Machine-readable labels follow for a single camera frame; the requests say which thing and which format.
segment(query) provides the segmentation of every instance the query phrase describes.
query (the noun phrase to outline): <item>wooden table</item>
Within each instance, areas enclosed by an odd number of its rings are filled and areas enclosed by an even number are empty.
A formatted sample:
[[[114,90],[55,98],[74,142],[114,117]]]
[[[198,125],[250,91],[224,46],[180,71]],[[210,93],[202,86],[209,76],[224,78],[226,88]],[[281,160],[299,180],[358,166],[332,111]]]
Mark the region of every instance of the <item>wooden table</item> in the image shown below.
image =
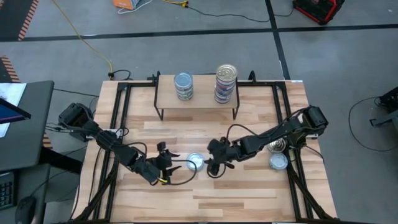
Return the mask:
[[[109,128],[118,83],[103,83],[96,109],[95,121]],[[308,105],[304,85],[286,82],[292,111]],[[160,121],[154,108],[154,87],[133,88],[127,114],[129,134],[125,143],[143,141],[148,145],[148,157],[157,156],[156,144],[167,143],[168,149],[186,158],[191,152],[200,152],[209,158],[207,144],[213,138],[226,134],[228,126],[239,123],[257,133],[277,125],[272,90],[269,87],[239,87],[241,106],[236,121],[225,109],[169,109]],[[283,108],[282,95],[280,102]],[[122,111],[121,98],[119,114]],[[231,139],[247,135],[241,128],[231,130]],[[308,145],[319,150],[316,140]],[[95,158],[99,147],[90,142],[81,172],[81,189],[74,217],[87,206]],[[98,188],[104,152],[99,155],[94,181]],[[205,170],[189,183],[180,186],[150,186],[142,177],[120,166],[112,209],[112,222],[271,222],[294,221],[287,173],[272,170],[268,165],[269,153],[260,152],[255,158],[234,162],[235,170],[228,169],[220,179],[211,179]],[[333,199],[322,160],[313,152],[302,150],[302,160],[309,191],[327,213],[336,216]],[[192,171],[185,164],[174,172],[172,180],[188,179]],[[101,204],[104,216],[105,193]],[[298,190],[302,216],[305,217],[302,194]]]

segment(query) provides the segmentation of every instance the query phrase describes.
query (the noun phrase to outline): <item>monitor screen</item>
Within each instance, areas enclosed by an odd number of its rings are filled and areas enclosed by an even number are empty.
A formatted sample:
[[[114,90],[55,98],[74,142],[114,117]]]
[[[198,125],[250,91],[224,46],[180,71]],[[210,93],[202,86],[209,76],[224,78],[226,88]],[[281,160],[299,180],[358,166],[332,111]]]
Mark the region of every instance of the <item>monitor screen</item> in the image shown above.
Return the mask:
[[[0,124],[29,119],[30,114],[0,99]]]

